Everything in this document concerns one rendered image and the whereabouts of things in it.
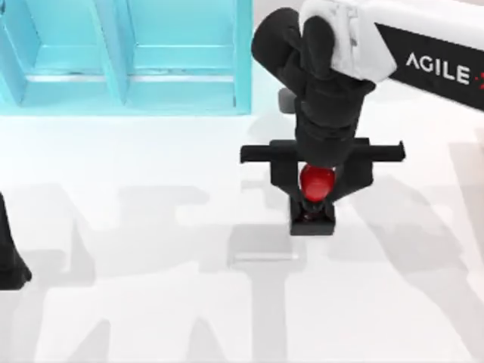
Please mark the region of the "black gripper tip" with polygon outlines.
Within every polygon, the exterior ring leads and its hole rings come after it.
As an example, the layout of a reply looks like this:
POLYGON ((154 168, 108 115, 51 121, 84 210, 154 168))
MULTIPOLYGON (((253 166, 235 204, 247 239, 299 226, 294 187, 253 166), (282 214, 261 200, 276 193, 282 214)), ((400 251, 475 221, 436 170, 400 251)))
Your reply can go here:
POLYGON ((0 290, 20 290, 32 280, 32 272, 19 254, 0 192, 0 290))

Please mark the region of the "light blue rack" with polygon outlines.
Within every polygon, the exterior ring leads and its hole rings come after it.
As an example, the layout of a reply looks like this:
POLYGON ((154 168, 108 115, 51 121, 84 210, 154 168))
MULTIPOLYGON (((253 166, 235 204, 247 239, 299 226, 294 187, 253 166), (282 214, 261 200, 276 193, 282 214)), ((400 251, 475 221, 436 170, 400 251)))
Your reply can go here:
POLYGON ((253 0, 0 0, 1 116, 251 111, 253 0))

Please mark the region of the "pale grey rounded box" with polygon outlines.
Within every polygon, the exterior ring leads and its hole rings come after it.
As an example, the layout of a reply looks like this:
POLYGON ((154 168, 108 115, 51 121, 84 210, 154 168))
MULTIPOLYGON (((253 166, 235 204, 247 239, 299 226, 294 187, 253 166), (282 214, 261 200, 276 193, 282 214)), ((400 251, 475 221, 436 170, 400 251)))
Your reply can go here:
POLYGON ((283 114, 296 113, 296 95, 288 88, 281 88, 278 92, 278 108, 283 114))

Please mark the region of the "red trophy with black base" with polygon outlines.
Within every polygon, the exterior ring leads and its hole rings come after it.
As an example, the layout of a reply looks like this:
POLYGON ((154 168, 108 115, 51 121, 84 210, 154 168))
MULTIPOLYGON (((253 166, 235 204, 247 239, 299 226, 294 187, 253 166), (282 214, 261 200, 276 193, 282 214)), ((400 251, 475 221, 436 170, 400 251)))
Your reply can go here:
POLYGON ((334 233, 334 205, 326 201, 334 183, 332 169, 304 165, 299 174, 299 199, 290 199, 292 236, 331 236, 334 233))

